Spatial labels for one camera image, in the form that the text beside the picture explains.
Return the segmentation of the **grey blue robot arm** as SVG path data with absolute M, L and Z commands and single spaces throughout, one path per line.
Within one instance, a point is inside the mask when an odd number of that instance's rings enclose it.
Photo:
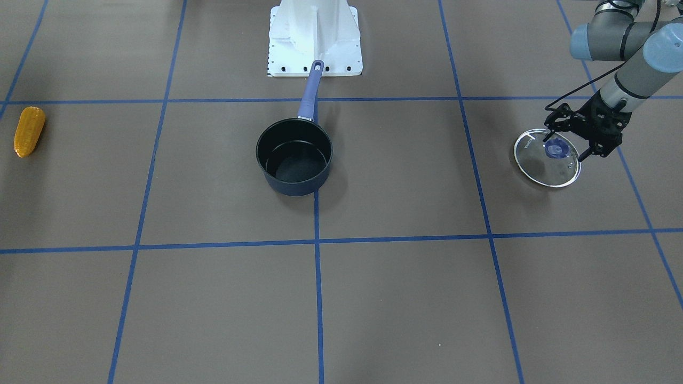
M 549 142 L 559 133 L 573 133 L 588 142 L 578 156 L 606 157 L 622 144 L 632 113 L 681 73 L 681 17 L 637 22 L 642 1 L 600 1 L 589 23 L 571 33 L 570 54 L 584 61 L 613 61 L 607 83 L 574 111 L 557 99 L 546 107 Z

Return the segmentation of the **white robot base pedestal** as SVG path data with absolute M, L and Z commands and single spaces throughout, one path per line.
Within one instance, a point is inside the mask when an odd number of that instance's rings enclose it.
M 324 76 L 363 73 L 359 12 L 347 1 L 281 1 L 268 38 L 268 76 L 307 76 L 317 59 Z

